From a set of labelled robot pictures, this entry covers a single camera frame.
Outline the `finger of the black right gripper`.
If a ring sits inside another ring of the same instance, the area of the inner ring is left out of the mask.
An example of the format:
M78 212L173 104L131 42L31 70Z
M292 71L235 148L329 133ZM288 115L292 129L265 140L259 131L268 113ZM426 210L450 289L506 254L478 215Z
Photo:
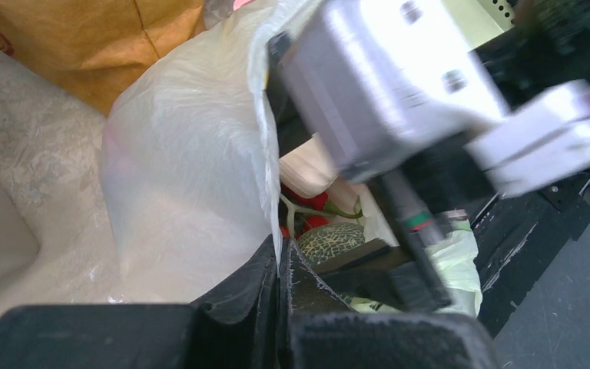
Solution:
M398 245L368 241L323 262L320 276L335 292L389 305L400 311L430 312L450 305L450 295L426 249L446 237L401 173L367 183Z

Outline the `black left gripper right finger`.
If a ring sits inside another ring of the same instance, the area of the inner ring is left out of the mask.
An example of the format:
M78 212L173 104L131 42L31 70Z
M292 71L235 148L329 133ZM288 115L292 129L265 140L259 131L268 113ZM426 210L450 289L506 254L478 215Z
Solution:
M498 368L493 339L464 314L352 311L283 243L280 265L282 368Z

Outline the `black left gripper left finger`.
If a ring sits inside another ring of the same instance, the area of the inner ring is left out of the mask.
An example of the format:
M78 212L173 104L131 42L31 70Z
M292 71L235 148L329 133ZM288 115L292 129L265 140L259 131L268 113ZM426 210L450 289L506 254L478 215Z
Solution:
M276 273L267 238L189 304L13 308L0 317L0 368L272 368Z

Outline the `green plastic grocery bag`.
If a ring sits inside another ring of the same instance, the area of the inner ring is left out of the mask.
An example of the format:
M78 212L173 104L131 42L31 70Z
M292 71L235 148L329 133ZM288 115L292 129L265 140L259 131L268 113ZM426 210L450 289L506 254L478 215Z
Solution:
M204 295L262 244L282 249L266 44L315 1L255 1L177 46L114 103L101 187L127 302Z

